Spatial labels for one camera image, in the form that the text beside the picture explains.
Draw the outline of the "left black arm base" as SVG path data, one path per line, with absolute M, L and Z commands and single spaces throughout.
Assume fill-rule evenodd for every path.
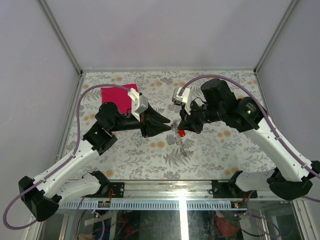
M 119 199 L 124 197 L 124 182 L 110 181 L 101 171 L 93 171 L 91 175 L 94 176 L 100 184 L 98 191 L 90 195 L 91 198 Z

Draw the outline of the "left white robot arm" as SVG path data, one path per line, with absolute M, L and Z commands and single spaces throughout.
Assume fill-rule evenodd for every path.
M 171 130 L 170 120 L 147 106 L 137 119 L 132 113 L 121 114 L 113 102 L 103 103 L 96 122 L 83 135 L 76 152 L 65 155 L 56 164 L 34 178 L 24 176 L 19 182 L 21 200 L 38 222 L 49 219 L 58 208 L 80 197 L 106 197 L 111 193 L 109 179 L 99 170 L 79 180 L 70 177 L 91 160 L 103 155 L 117 141 L 119 131 L 140 130 L 145 138 Z

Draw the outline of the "large metal keyring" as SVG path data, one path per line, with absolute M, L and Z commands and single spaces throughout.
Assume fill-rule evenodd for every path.
M 187 157 L 187 152 L 186 152 L 186 149 L 184 148 L 182 137 L 180 136 L 179 130 L 178 130 L 179 123 L 180 123 L 179 119 L 173 120 L 171 124 L 171 129 L 175 133 L 175 142 L 179 146 L 180 153 L 182 154 L 182 156 Z

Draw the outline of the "red key tag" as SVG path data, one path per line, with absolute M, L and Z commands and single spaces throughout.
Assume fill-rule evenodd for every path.
M 183 137 L 186 136 L 186 132 L 185 132 L 185 130 L 183 130 L 183 129 L 179 129 L 179 130 L 178 130 L 178 134 L 179 134 L 179 136 L 180 136 L 181 138 L 183 138 Z

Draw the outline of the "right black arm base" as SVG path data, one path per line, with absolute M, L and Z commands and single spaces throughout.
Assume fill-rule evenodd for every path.
M 208 192 L 214 199 L 244 199 L 251 191 L 256 191 L 259 180 L 257 173 L 238 170 L 230 179 L 211 180 Z

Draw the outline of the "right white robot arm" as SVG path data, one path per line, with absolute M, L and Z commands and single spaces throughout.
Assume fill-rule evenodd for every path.
M 286 201 L 306 197 L 313 186 L 311 179 L 320 176 L 320 162 L 304 158 L 275 127 L 259 101 L 245 88 L 247 96 L 236 98 L 229 83 L 241 87 L 227 77 L 211 75 L 200 87 L 205 98 L 202 105 L 192 98 L 190 82 L 176 88 L 172 102 L 181 107 L 178 129 L 200 134 L 204 124 L 223 122 L 251 139 L 272 160 L 272 170 L 234 173 L 227 182 L 231 196 L 270 191 Z

